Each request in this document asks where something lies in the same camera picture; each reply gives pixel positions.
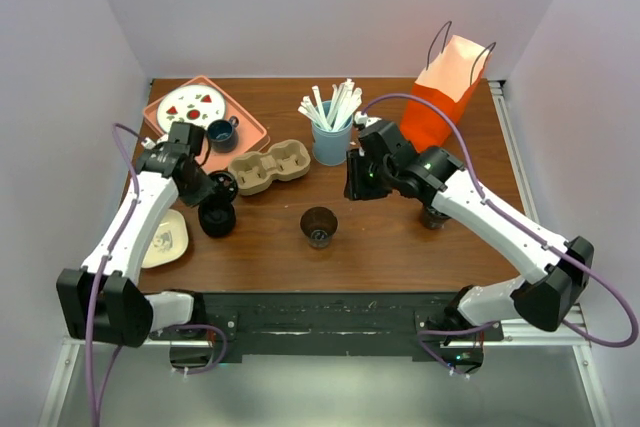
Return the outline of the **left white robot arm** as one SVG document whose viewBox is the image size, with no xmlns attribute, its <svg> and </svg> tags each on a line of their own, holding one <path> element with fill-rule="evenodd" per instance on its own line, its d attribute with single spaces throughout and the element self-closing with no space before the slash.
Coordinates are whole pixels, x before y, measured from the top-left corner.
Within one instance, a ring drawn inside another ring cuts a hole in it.
<svg viewBox="0 0 640 427">
<path fill-rule="evenodd" d="M 174 123 L 165 141 L 126 156 L 127 194 L 101 241 L 76 269 L 63 270 L 56 290 L 71 337 L 127 347 L 173 327 L 185 339 L 200 337 L 207 315 L 193 293 L 143 294 L 142 263 L 161 220 L 176 200 L 193 207 L 214 192 L 214 181 L 197 161 L 205 130 Z"/>
</svg>

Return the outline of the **black lid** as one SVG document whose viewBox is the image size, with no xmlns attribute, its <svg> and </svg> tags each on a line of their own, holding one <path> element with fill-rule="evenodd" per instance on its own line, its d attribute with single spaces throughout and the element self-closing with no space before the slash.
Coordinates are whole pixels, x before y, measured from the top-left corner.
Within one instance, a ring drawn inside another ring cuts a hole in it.
<svg viewBox="0 0 640 427">
<path fill-rule="evenodd" d="M 213 182 L 211 195 L 219 201 L 232 203 L 238 195 L 236 178 L 226 170 L 213 171 L 208 174 Z"/>
</svg>

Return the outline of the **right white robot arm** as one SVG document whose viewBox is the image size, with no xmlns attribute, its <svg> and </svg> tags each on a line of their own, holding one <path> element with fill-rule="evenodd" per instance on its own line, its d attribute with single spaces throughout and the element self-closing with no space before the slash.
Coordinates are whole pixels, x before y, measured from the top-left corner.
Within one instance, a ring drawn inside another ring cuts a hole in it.
<svg viewBox="0 0 640 427">
<path fill-rule="evenodd" d="M 445 149 L 417 152 L 395 123 L 358 114 L 353 125 L 360 146 L 347 153 L 346 198 L 374 200 L 398 191 L 422 204 L 432 227 L 458 221 L 519 273 L 509 281 L 463 288 L 428 327 L 459 340 L 469 339 L 481 325 L 516 318 L 556 331 L 588 284 L 574 264 L 590 265 L 593 245 L 581 236 L 567 240 L 548 231 L 474 185 L 469 169 Z"/>
</svg>

